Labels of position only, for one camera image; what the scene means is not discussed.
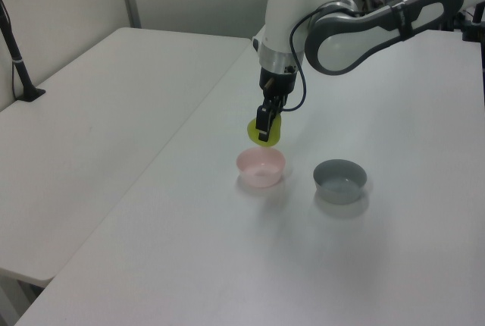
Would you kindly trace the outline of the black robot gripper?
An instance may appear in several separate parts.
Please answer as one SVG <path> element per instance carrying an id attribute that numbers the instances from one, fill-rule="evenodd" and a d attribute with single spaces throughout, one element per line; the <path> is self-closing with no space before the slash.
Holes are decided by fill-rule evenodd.
<path id="1" fill-rule="evenodd" d="M 260 141 L 279 142 L 280 113 L 286 105 L 288 95 L 294 90 L 295 82 L 296 73 L 275 74 L 261 68 L 259 86 L 263 92 L 264 105 L 258 107 L 255 122 L 255 129 L 258 131 Z"/>

